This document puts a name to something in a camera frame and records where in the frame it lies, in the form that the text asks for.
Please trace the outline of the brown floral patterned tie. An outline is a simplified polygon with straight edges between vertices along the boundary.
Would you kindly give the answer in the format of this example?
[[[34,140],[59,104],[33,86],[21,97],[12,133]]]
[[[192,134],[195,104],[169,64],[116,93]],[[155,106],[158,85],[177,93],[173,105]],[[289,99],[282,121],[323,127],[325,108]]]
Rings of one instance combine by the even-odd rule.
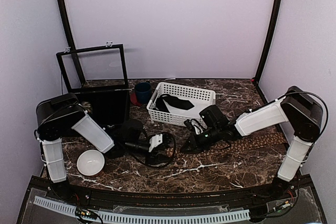
[[[246,150],[254,150],[258,148],[263,148],[267,146],[277,145],[287,143],[287,139],[285,138],[283,133],[270,133],[262,136],[252,136],[245,137],[240,140],[236,140],[232,142],[232,145],[225,144],[216,144],[215,147],[211,147],[209,150],[202,151],[196,154],[185,154],[180,153],[179,150],[175,153],[175,159],[182,159],[186,157],[201,157],[201,156],[209,156],[211,154],[227,154],[231,152],[239,152]]]

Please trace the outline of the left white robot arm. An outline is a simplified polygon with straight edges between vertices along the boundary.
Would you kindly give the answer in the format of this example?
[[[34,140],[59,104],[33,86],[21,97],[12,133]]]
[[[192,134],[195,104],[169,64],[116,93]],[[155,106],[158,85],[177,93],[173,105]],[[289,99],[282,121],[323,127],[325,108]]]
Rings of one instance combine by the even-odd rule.
[[[140,134],[146,134],[138,120],[125,121],[115,134],[102,128],[89,114],[73,93],[61,95],[38,104],[36,108],[38,128],[34,131],[40,142],[41,155],[47,169],[48,179],[54,183],[53,191],[63,201],[74,197],[74,189],[69,186],[62,152],[62,139],[74,134],[90,142],[95,151],[110,159],[122,156],[124,152],[134,155],[142,152],[143,165],[150,168],[163,168],[169,165],[174,156],[161,153],[168,144],[175,143],[172,134],[163,132],[147,136],[145,142],[139,140]]]

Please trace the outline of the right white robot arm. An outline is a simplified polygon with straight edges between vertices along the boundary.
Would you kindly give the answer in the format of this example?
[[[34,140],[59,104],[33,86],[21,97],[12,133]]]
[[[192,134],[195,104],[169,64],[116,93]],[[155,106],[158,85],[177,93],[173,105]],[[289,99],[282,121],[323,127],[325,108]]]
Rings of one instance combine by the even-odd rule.
[[[182,153],[200,153],[219,141],[235,141],[274,125],[282,129],[289,147],[278,169],[277,181],[268,187],[269,197],[278,200],[287,193],[287,183],[294,178],[325,131],[329,110],[318,95],[292,86],[280,97],[231,120],[216,105],[201,111],[200,118],[206,129],[201,133],[191,131],[180,149]]]

